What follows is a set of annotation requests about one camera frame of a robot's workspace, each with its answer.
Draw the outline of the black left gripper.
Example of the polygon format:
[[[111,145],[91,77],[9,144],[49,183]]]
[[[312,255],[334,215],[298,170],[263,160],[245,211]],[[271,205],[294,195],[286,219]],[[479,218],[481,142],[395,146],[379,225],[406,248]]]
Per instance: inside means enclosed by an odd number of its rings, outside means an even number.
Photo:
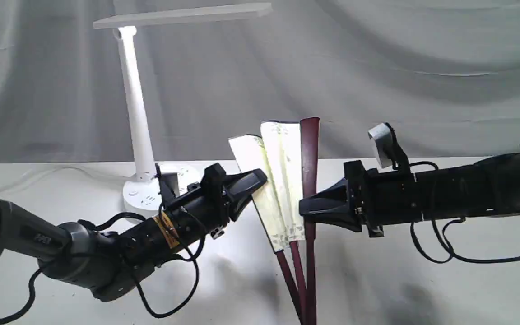
[[[240,217],[268,177],[262,169],[229,174],[220,164],[204,169],[200,181],[188,184],[167,208],[161,204],[161,235],[165,239],[218,237]]]

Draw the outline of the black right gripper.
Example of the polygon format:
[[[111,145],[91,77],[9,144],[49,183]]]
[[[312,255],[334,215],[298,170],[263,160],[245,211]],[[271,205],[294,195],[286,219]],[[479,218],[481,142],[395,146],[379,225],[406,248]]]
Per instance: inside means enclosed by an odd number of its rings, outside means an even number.
[[[360,160],[344,163],[344,178],[299,201],[299,213],[317,224],[328,224],[382,238],[384,226],[423,220],[415,176],[408,169],[379,173]]]

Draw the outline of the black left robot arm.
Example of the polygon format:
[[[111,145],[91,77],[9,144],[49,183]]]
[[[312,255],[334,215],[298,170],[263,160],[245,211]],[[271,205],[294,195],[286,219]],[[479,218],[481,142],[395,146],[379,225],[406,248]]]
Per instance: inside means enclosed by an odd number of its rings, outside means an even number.
[[[186,259],[196,261],[206,235],[217,237],[268,183],[262,169],[228,175],[219,164],[206,168],[201,181],[179,197],[159,167],[154,179],[162,200],[155,216],[122,212],[100,225],[78,220],[56,226],[0,199],[0,255],[9,250],[33,257],[48,278],[89,289],[100,301],[114,301],[155,268],[182,260],[180,251],[199,241]]]

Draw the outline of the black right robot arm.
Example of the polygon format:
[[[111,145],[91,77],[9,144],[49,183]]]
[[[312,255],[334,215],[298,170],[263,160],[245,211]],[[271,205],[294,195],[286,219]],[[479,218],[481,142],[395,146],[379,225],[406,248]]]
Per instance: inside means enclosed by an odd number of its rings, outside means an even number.
[[[455,168],[378,172],[359,160],[344,164],[336,184],[299,202],[305,220],[368,230],[449,218],[520,215],[520,152],[489,157]]]

